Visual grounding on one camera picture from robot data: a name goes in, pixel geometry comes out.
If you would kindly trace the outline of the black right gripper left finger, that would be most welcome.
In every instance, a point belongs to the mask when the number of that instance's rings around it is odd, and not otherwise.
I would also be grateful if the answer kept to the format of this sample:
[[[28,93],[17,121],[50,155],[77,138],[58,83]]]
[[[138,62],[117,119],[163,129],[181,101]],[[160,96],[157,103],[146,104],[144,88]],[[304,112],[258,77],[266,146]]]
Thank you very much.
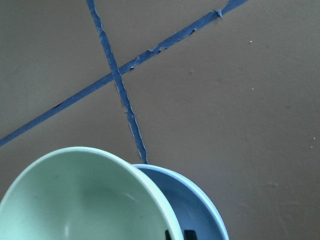
[[[165,231],[165,240],[172,240],[170,232],[168,230]]]

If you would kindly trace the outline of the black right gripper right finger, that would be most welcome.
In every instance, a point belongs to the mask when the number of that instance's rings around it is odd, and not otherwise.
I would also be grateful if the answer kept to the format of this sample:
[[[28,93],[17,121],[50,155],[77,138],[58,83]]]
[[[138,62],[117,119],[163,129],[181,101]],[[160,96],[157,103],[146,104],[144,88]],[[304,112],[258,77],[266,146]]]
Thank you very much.
[[[192,229],[185,229],[183,236],[184,240],[198,240],[196,231]]]

